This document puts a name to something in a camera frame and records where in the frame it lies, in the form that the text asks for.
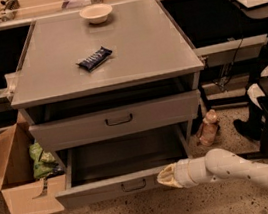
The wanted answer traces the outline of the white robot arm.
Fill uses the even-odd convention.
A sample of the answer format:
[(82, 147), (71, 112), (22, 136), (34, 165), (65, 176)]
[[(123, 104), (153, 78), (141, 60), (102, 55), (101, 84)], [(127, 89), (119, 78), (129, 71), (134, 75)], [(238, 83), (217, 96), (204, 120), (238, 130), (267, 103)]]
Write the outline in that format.
[(195, 187), (232, 178), (252, 181), (268, 189), (268, 164), (249, 161), (217, 148), (211, 149), (204, 157), (180, 159), (157, 175), (159, 184), (174, 188)]

